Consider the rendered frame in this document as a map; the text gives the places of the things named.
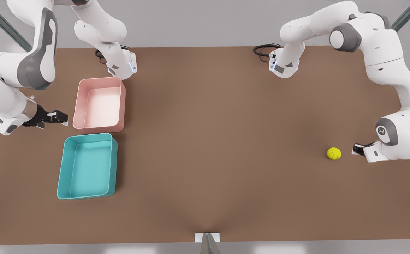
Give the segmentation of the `pink rectangular tray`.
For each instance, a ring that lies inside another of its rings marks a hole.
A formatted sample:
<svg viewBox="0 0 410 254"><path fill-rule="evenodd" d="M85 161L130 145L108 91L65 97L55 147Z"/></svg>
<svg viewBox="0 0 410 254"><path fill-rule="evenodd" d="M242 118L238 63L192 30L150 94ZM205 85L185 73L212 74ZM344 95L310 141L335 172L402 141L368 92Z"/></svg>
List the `pink rectangular tray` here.
<svg viewBox="0 0 410 254"><path fill-rule="evenodd" d="M79 82L72 125L83 134L121 132L125 121L126 88L119 77Z"/></svg>

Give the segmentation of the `teal rectangular tray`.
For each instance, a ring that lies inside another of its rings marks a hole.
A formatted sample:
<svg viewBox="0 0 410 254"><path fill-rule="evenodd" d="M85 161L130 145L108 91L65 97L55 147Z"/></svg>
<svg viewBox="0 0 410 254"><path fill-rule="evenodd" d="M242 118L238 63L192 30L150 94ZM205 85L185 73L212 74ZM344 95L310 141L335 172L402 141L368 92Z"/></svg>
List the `teal rectangular tray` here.
<svg viewBox="0 0 410 254"><path fill-rule="evenodd" d="M82 200L110 197L116 191L118 143L110 133L66 138L57 197Z"/></svg>

